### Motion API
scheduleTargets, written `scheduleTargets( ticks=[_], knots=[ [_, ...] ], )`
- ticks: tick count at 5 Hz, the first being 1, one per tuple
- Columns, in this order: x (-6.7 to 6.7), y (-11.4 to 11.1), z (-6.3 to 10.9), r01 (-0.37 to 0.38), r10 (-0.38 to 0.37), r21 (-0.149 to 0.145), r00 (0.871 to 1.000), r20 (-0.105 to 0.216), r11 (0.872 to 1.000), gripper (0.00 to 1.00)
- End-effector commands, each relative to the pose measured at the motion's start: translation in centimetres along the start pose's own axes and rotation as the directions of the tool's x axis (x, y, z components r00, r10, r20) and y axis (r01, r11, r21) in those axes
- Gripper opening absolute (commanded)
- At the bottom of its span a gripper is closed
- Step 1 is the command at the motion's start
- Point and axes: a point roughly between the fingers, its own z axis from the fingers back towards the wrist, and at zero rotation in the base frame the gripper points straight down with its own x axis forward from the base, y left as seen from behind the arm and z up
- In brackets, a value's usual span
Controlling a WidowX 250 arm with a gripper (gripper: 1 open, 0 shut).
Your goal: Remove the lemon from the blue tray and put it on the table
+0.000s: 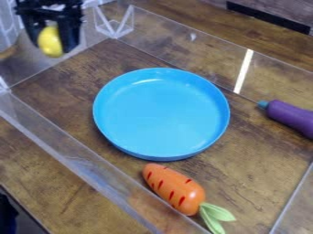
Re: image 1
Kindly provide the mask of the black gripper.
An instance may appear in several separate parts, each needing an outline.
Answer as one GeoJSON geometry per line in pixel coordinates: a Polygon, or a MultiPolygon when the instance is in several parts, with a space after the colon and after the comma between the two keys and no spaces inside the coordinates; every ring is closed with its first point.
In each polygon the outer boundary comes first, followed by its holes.
{"type": "Polygon", "coordinates": [[[31,42],[38,46],[38,39],[47,19],[58,19],[63,52],[69,53],[79,45],[82,0],[17,0],[17,14],[31,42]]]}

